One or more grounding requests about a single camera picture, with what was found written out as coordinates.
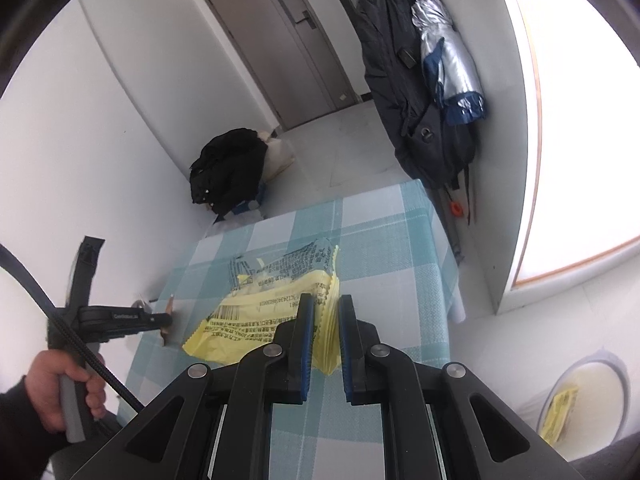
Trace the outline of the person's left hand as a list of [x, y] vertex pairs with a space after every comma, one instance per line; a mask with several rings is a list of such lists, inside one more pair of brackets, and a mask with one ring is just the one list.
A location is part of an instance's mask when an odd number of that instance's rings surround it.
[[66, 429], [61, 402], [61, 379], [81, 382], [87, 390], [85, 402], [94, 418], [106, 414], [106, 393], [104, 380], [93, 372], [88, 372], [62, 350], [39, 352], [24, 379], [27, 396], [35, 409], [42, 426], [50, 434]]

